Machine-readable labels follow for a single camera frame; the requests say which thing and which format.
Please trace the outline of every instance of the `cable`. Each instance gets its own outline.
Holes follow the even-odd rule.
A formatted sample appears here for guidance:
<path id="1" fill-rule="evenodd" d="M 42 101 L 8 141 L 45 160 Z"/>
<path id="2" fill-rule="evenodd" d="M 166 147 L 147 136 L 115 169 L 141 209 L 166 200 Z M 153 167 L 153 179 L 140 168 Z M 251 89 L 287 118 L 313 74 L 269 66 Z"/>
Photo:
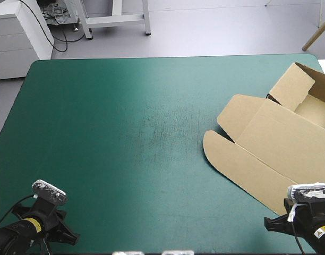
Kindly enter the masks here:
<path id="1" fill-rule="evenodd" d="M 61 40 L 61 39 L 59 39 L 59 38 L 57 38 L 57 37 L 55 37 L 55 36 L 53 36 L 56 40 L 58 40 L 58 41 L 63 41 L 64 43 L 65 42 L 67 42 L 67 43 L 74 43 L 74 42 L 76 42 L 76 41 L 80 41 L 83 37 L 84 37 L 84 35 L 82 35 L 79 39 L 77 39 L 77 40 L 72 40 L 72 41 L 65 41 L 65 40 Z"/>
<path id="2" fill-rule="evenodd" d="M 55 17 L 53 17 L 52 15 L 50 15 L 50 14 L 48 14 L 48 13 L 45 13 L 45 12 L 43 12 L 42 13 L 43 15 L 47 15 L 47 16 L 49 16 L 49 18 L 48 19 L 52 19 L 52 20 L 54 20 L 54 21 L 56 21 L 56 23 L 58 23 L 57 22 L 57 20 L 55 19 Z M 58 40 L 58 41 L 63 41 L 64 43 L 66 42 L 66 43 L 74 43 L 74 42 L 76 42 L 76 41 L 80 41 L 83 37 L 84 37 L 84 34 L 79 38 L 79 39 L 76 39 L 76 40 L 72 40 L 72 41 L 67 41 L 67 38 L 65 37 L 65 40 L 62 40 L 62 39 L 59 39 L 59 38 L 57 38 L 57 37 L 55 37 L 55 36 L 53 36 L 56 40 Z"/>
<path id="3" fill-rule="evenodd" d="M 16 202 L 13 206 L 12 206 L 12 208 L 10 208 L 6 213 L 5 213 L 5 215 L 2 217 L 2 219 L 0 219 L 0 224 L 1 224 L 1 222 L 5 219 L 5 217 L 7 217 L 7 215 L 14 209 L 14 207 L 15 206 L 17 206 L 19 203 L 21 203 L 21 202 L 23 202 L 24 200 L 26 200 L 26 199 L 28 199 L 28 198 L 32 198 L 34 195 L 28 195 L 28 196 L 26 196 L 26 197 L 24 197 L 24 198 L 22 198 L 21 200 L 19 200 L 18 202 Z"/>
<path id="4" fill-rule="evenodd" d="M 64 50 L 60 50 L 60 49 L 56 48 L 56 47 L 54 46 L 54 44 L 52 44 L 52 42 L 49 40 L 49 38 L 48 38 L 46 32 L 44 31 L 44 28 L 42 27 L 42 25 L 41 25 L 39 19 L 38 19 L 37 16 L 35 15 L 34 11 L 33 11 L 33 10 L 29 7 L 29 5 L 26 4 L 23 0 L 19 0 L 19 1 L 20 1 L 21 3 L 23 3 L 23 4 L 24 4 L 24 5 L 25 5 L 25 6 L 26 6 L 30 11 L 31 11 L 31 13 L 34 15 L 35 19 L 37 20 L 37 23 L 39 23 L 39 25 L 40 25 L 40 27 L 41 27 L 41 29 L 42 29 L 42 32 L 44 33 L 44 35 L 45 35 L 47 41 L 50 43 L 50 45 L 51 45 L 55 50 L 57 50 L 58 52 L 66 52 L 66 51 L 68 50 L 68 42 L 67 42 L 67 38 L 66 38 L 65 31 L 62 29 L 62 27 L 60 27 L 60 28 L 61 28 L 62 33 L 63 33 L 63 36 L 64 36 L 64 38 L 65 38 L 65 40 L 66 40 L 66 48 L 65 48 Z"/>
<path id="5" fill-rule="evenodd" d="M 294 236 L 295 236 L 296 243 L 297 243 L 298 247 L 300 248 L 302 255 L 305 255 L 305 252 L 304 252 L 304 250 L 303 250 L 303 248 L 301 246 L 301 243 L 298 240 L 298 236 L 297 236 L 296 231 L 295 231 L 294 222 L 291 222 L 291 226 L 292 226 L 292 231 L 294 232 Z"/>

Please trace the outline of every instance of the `grey floor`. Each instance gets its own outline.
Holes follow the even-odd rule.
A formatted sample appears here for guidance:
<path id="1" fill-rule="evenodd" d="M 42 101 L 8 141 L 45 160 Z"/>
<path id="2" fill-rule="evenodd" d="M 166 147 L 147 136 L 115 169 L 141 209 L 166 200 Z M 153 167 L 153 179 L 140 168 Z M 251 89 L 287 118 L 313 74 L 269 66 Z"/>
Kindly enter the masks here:
<path id="1" fill-rule="evenodd" d="M 317 29 L 319 0 L 149 0 L 152 35 L 144 27 L 94 29 L 94 40 L 69 44 L 58 58 L 125 58 L 302 53 Z M 109 14 L 109 0 L 85 0 L 90 16 Z M 142 10 L 141 0 L 124 0 L 123 13 Z M 323 8 L 325 19 L 325 2 Z M 72 32 L 69 39 L 82 31 Z M 60 36 L 59 30 L 53 33 Z M 325 34 L 308 51 L 325 59 Z M 0 131 L 23 79 L 0 80 Z"/>

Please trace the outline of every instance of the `white table frame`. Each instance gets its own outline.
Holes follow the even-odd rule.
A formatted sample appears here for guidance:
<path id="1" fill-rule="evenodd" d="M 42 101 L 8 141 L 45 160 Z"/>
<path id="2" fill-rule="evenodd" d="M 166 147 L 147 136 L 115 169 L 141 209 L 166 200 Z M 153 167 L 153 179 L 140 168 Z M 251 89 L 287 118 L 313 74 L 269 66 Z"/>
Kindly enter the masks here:
<path id="1" fill-rule="evenodd" d="M 266 4 L 265 7 L 267 7 L 270 3 L 272 2 L 272 0 L 269 0 Z M 321 26 L 322 24 L 322 12 L 323 12 L 323 0 L 321 0 L 320 3 L 320 16 L 319 16 L 319 20 L 318 20 L 318 28 Z"/>
<path id="2" fill-rule="evenodd" d="M 83 0 L 75 0 L 76 9 L 86 38 L 93 39 L 92 28 L 107 28 L 125 25 L 145 24 L 146 35 L 151 35 L 148 0 L 142 0 L 143 14 L 122 15 L 122 0 L 113 0 L 112 16 L 89 18 Z"/>

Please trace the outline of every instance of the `table surface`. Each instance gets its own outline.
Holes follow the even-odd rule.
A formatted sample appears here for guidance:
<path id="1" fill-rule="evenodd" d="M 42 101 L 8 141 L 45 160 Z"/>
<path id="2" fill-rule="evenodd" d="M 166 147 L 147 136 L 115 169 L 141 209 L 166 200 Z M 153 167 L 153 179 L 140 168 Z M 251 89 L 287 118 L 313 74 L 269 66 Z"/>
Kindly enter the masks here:
<path id="1" fill-rule="evenodd" d="M 41 178 L 81 234 L 57 253 L 298 253 L 202 148 L 234 94 L 265 97 L 295 61 L 321 70 L 307 54 L 35 62 L 0 134 L 0 217 Z"/>

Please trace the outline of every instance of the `cardboard box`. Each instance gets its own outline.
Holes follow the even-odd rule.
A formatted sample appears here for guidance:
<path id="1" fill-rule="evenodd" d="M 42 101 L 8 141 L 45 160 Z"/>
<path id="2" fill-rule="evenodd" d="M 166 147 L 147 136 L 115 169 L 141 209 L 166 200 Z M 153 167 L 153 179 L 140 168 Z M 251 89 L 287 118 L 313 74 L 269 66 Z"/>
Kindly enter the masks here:
<path id="1" fill-rule="evenodd" d="M 325 183 L 325 74 L 294 63 L 267 98 L 235 95 L 207 131 L 211 164 L 281 215 L 294 184 Z"/>

